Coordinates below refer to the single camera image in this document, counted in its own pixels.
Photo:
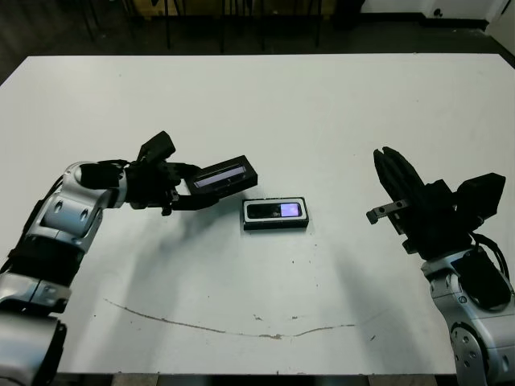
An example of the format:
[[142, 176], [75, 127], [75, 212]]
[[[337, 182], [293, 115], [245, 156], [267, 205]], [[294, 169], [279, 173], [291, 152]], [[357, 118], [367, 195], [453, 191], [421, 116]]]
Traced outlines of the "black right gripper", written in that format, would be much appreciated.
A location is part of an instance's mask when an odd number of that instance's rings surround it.
[[376, 149], [373, 161], [391, 203], [366, 212], [371, 224], [386, 217], [403, 248], [422, 258], [443, 258], [468, 249], [472, 238], [455, 211], [454, 194], [442, 180], [425, 184], [408, 160], [394, 149]]

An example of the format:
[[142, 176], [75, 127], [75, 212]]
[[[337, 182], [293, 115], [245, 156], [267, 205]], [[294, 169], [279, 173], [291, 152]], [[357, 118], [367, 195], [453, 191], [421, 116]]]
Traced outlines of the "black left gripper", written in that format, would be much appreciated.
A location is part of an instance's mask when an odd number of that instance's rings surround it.
[[180, 195], [175, 187], [181, 180], [195, 177], [201, 168], [183, 162], [135, 161], [124, 169], [125, 202], [133, 209], [159, 207], [162, 216], [173, 211], [199, 211], [218, 203], [222, 197], [213, 194]]

